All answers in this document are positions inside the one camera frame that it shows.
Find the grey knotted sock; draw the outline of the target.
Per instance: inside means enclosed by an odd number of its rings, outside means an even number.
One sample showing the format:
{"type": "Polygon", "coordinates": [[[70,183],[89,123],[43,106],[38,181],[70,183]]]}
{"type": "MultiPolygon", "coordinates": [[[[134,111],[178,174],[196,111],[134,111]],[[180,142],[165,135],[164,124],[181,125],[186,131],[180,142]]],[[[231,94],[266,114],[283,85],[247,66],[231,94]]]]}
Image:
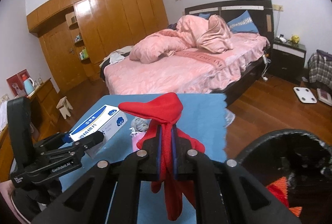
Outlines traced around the grey knotted sock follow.
{"type": "Polygon", "coordinates": [[[141,132],[146,132],[149,128],[150,119],[144,119],[140,117],[134,117],[131,122],[131,136],[135,136],[141,132]]]}

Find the red cloth rag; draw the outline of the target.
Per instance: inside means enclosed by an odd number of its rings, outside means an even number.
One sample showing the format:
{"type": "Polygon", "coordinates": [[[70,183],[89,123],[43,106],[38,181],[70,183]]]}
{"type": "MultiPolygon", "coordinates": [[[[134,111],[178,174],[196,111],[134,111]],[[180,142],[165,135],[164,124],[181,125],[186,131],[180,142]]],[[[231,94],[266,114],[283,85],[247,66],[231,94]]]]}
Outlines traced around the red cloth rag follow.
{"type": "Polygon", "coordinates": [[[185,196],[194,207],[196,201],[193,182],[179,182],[174,179],[172,130],[176,130],[180,138],[189,141],[192,149],[201,153],[205,152],[205,147],[200,141],[175,126],[183,110],[179,97],[174,92],[169,92],[147,103],[120,103],[119,109],[136,117],[151,120],[144,137],[137,143],[139,149],[143,148],[144,142],[155,138],[157,131],[161,130],[161,153],[157,160],[160,164],[160,175],[158,181],[151,183],[151,190],[156,194],[162,187],[164,188],[168,219],[177,220],[182,213],[182,197],[185,196]]]}

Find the black lined trash bin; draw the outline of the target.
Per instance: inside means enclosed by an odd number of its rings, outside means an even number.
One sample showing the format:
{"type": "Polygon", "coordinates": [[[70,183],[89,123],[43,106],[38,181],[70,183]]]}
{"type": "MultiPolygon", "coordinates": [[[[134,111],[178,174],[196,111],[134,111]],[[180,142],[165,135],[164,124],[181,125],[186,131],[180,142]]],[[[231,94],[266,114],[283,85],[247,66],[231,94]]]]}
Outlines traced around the black lined trash bin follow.
{"type": "Polygon", "coordinates": [[[281,177],[290,207],[302,207],[302,223],[331,223],[331,146],[296,129],[269,132],[236,156],[265,187],[281,177]]]}

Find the orange net bag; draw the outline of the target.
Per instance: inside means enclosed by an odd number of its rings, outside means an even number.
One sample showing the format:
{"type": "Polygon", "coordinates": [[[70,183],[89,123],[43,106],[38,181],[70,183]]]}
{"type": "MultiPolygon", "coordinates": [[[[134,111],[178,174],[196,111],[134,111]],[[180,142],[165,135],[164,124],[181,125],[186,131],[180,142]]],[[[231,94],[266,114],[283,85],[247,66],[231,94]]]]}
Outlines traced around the orange net bag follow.
{"type": "Polygon", "coordinates": [[[300,216],[302,207],[290,207],[288,201],[288,183],[286,177],[281,177],[267,186],[267,189],[281,203],[283,203],[294,215],[300,216]]]}

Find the clothes pile on bed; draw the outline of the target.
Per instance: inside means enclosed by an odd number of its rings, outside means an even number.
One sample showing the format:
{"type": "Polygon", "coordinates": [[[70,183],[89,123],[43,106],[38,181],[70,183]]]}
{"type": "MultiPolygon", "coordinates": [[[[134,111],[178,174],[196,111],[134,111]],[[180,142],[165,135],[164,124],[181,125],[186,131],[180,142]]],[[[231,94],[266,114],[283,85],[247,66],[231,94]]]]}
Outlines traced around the clothes pile on bed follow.
{"type": "Polygon", "coordinates": [[[117,50],[111,52],[108,56],[106,56],[104,58],[102,63],[99,65],[99,67],[102,67],[102,65],[104,63],[116,64],[116,63],[124,60],[124,58],[130,54],[132,48],[133,48],[133,46],[125,46],[121,49],[117,49],[117,50]]]}

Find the brown wooden wardrobe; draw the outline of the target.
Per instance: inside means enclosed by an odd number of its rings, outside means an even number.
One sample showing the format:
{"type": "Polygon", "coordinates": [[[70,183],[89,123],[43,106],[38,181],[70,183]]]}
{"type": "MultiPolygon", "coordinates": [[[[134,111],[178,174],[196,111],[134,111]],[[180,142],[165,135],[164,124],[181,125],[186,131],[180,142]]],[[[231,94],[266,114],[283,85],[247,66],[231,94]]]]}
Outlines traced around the brown wooden wardrobe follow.
{"type": "Polygon", "coordinates": [[[163,0],[49,0],[26,18],[61,92],[98,79],[111,52],[168,25],[163,0]]]}

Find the bed with pink sheet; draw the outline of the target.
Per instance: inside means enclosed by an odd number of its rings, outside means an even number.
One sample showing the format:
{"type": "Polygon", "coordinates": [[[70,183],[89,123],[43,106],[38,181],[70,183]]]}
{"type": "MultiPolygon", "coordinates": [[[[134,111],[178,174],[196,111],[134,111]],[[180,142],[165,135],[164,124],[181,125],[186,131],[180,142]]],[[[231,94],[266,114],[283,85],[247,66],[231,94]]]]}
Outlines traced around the bed with pink sheet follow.
{"type": "Polygon", "coordinates": [[[104,64],[101,78],[112,95],[225,94],[230,105],[257,80],[270,44],[258,33],[232,34],[231,41],[233,49],[221,54],[192,48],[161,55],[149,64],[128,55],[116,64],[104,64]]]}

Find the white bathroom scale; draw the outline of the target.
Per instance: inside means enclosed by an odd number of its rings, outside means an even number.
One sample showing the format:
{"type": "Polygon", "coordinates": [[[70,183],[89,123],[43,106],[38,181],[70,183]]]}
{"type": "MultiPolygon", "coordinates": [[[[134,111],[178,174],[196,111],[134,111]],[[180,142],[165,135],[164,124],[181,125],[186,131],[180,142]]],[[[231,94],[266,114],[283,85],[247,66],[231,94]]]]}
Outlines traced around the white bathroom scale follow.
{"type": "Polygon", "coordinates": [[[306,87],[294,87],[293,88],[298,99],[304,104],[315,104],[317,99],[309,88],[306,87]]]}

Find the black bedside table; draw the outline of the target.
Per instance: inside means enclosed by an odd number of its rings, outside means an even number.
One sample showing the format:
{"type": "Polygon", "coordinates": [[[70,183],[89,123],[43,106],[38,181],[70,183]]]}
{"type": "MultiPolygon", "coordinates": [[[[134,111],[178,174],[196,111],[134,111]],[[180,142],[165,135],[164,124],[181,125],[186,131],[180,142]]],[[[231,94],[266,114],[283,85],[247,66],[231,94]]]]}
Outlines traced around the black bedside table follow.
{"type": "Polygon", "coordinates": [[[293,84],[300,85],[307,49],[302,44],[283,43],[275,38],[271,48],[271,65],[269,74],[282,78],[293,84]]]}

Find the plaid cloth covered chair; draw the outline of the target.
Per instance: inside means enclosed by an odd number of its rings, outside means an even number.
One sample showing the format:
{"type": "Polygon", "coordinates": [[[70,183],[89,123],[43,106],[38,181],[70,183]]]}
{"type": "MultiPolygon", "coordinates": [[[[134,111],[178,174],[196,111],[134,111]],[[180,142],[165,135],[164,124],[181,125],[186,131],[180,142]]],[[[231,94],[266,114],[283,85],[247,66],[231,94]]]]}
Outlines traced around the plaid cloth covered chair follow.
{"type": "Polygon", "coordinates": [[[311,84],[323,84],[331,90],[331,54],[317,49],[308,61],[308,78],[311,84]]]}

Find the pink crumpled duvet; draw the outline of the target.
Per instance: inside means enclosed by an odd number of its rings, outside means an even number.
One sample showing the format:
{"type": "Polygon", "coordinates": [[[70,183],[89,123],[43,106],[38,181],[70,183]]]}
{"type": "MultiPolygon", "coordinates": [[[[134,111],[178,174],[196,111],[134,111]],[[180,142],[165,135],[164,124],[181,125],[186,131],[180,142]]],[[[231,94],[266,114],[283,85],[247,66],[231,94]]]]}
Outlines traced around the pink crumpled duvet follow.
{"type": "Polygon", "coordinates": [[[161,55],[172,56],[192,48],[221,54],[233,49],[231,37],[229,26],[219,15],[211,15],[208,19],[184,15],[178,20],[176,29],[152,33],[135,44],[129,59],[149,64],[161,55]]]}

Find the telephone on nightstand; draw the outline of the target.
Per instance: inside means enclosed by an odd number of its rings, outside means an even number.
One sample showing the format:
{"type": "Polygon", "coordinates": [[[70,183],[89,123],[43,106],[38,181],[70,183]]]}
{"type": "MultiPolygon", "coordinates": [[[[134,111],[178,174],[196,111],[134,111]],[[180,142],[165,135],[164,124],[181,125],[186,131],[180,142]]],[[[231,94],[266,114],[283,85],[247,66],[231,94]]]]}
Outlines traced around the telephone on nightstand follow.
{"type": "Polygon", "coordinates": [[[283,34],[276,36],[276,39],[282,43],[286,43],[288,41],[283,34]]]}

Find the yellow toy on nightstand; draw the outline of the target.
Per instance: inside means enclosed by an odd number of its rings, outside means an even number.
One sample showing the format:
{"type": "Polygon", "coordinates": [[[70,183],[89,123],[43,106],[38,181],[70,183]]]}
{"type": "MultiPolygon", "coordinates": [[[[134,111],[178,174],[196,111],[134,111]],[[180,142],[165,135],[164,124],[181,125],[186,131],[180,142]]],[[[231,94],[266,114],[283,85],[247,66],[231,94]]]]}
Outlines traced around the yellow toy on nightstand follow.
{"type": "Polygon", "coordinates": [[[292,44],[298,45],[300,42],[300,37],[298,35],[292,35],[290,41],[292,42],[292,44]]]}

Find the blue pillow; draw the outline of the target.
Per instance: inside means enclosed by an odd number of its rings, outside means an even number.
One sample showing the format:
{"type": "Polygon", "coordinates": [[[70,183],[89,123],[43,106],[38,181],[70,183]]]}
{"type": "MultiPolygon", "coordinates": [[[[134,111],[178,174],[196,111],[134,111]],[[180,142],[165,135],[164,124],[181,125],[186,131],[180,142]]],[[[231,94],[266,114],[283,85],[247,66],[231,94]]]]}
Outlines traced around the blue pillow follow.
{"type": "Polygon", "coordinates": [[[232,33],[259,33],[249,12],[246,10],[239,17],[227,23],[232,33]]]}

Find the black wooden headboard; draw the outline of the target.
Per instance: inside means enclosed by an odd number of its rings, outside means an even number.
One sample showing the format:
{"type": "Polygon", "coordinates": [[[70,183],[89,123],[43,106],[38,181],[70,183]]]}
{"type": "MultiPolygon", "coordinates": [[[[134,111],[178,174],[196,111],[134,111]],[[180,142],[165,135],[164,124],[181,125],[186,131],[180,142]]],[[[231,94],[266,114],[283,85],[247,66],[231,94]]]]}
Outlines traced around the black wooden headboard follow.
{"type": "Polygon", "coordinates": [[[185,14],[199,15],[200,13],[217,14],[229,22],[245,11],[249,12],[253,23],[260,35],[265,36],[272,44],[274,40],[274,23],[271,0],[230,0],[185,8],[185,14]]]}

